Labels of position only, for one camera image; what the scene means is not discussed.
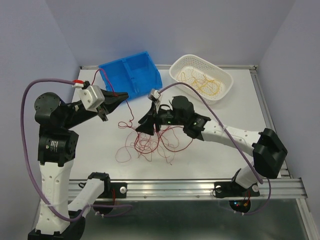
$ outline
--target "screw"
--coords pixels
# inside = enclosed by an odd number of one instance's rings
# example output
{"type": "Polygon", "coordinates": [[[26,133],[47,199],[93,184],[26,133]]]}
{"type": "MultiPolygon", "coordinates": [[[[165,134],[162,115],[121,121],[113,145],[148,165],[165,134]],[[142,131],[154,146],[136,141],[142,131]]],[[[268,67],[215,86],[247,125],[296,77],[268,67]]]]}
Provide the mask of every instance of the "screw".
{"type": "Polygon", "coordinates": [[[253,190],[255,193],[257,193],[257,192],[259,192],[259,187],[258,187],[257,185],[253,185],[253,186],[252,186],[252,190],[253,190]]]}
{"type": "Polygon", "coordinates": [[[120,187],[120,193],[125,194],[127,192],[127,189],[125,186],[120,187]]]}

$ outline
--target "white basket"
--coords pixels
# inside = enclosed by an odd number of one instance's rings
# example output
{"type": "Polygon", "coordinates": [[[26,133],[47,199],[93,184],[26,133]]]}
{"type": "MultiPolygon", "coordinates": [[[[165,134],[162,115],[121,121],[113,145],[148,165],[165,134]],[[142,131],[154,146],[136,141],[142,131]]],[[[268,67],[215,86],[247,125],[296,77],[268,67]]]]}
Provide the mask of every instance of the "white basket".
{"type": "MultiPolygon", "coordinates": [[[[234,84],[229,73],[192,54],[184,55],[175,61],[169,69],[169,74],[175,81],[192,86],[210,105],[222,99],[234,84]]],[[[200,100],[187,86],[177,85],[177,87],[200,100]]]]}

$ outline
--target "yellow string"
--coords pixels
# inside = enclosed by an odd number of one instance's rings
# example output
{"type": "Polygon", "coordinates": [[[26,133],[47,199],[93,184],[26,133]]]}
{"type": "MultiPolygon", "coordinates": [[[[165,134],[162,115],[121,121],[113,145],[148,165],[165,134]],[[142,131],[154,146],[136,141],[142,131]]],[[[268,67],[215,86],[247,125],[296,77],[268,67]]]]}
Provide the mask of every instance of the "yellow string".
{"type": "Polygon", "coordinates": [[[186,73],[184,71],[181,73],[180,72],[177,76],[177,80],[179,82],[191,85],[200,94],[213,97],[216,96],[221,90],[221,82],[214,79],[209,79],[205,74],[202,74],[203,79],[197,78],[194,76],[194,69],[192,69],[191,77],[188,79],[186,78],[186,73]]]}

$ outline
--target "tabletop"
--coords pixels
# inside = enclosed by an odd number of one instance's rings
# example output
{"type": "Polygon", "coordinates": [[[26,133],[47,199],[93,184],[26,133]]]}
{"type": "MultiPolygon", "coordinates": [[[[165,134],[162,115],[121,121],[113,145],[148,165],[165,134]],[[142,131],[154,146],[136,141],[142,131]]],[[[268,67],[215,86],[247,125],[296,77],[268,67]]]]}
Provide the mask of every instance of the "tabletop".
{"type": "MultiPolygon", "coordinates": [[[[259,105],[257,93],[249,70],[227,69],[232,75],[234,84],[229,93],[211,108],[219,116],[223,124],[250,131],[263,131],[266,123],[259,105]]],[[[78,79],[92,82],[96,70],[81,70],[78,79]]],[[[169,70],[159,70],[163,86],[173,83],[169,70]]],[[[100,74],[96,76],[95,85],[106,89],[100,74]]],[[[188,97],[194,105],[196,113],[214,117],[204,104],[177,87],[172,87],[163,93],[162,104],[168,104],[174,96],[188,97]]],[[[75,92],[72,101],[78,101],[75,92]]],[[[138,120],[150,109],[151,101],[142,96],[129,101],[134,120],[133,126],[138,126],[138,120]]],[[[230,179],[246,162],[239,152],[216,142],[203,142],[195,139],[188,148],[172,153],[162,150],[155,151],[146,157],[132,148],[137,134],[130,128],[119,129],[118,122],[128,122],[131,114],[126,103],[121,104],[108,115],[108,121],[102,122],[94,117],[72,130],[79,134],[76,157],[70,179],[87,179],[92,172],[106,172],[114,180],[174,180],[174,179],[230,179]]],[[[166,139],[173,145],[179,143],[176,149],[182,149],[191,139],[182,129],[166,132],[166,139]]]]}

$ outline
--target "perforated basket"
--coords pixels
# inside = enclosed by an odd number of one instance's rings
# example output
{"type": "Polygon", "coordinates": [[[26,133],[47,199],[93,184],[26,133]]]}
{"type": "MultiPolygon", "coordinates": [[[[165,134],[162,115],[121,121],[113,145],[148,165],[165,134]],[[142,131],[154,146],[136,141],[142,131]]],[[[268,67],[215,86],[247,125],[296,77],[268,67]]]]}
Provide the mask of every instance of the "perforated basket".
{"type": "MultiPolygon", "coordinates": [[[[184,55],[175,61],[169,69],[169,74],[175,81],[192,86],[210,105],[222,99],[234,84],[229,73],[192,54],[184,55]]],[[[177,85],[177,87],[200,100],[187,86],[177,85]]]]}

